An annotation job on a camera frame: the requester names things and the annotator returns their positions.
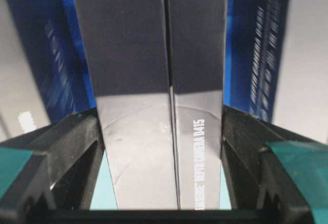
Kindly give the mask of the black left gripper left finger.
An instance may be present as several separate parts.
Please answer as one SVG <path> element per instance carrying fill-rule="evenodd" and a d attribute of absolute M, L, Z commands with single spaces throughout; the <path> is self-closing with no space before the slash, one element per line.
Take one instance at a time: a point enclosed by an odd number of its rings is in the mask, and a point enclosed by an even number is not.
<path fill-rule="evenodd" d="M 1 223 L 71 222 L 90 210 L 104 154 L 95 112 L 1 143 Z"/>

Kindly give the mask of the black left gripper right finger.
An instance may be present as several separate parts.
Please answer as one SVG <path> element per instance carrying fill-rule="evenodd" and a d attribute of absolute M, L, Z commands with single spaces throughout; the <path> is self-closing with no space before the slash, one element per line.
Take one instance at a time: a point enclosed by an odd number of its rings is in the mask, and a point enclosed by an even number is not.
<path fill-rule="evenodd" d="M 327 145 L 224 106 L 224 223 L 327 223 Z"/>

